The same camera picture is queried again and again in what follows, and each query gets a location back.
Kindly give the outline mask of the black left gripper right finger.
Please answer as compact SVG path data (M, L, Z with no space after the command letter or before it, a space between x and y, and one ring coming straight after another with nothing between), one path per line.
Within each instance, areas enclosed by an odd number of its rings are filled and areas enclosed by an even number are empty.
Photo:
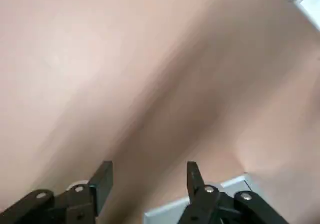
M187 187L190 204L185 208L179 223L288 223L256 192L238 191L231 197L217 187L205 184L195 161L187 163Z

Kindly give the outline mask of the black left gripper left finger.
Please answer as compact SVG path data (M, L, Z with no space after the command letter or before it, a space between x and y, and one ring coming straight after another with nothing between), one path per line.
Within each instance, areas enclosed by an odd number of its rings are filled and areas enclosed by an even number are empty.
M113 187L114 165L104 161L87 183L55 195L34 190L1 213L1 223L96 223Z

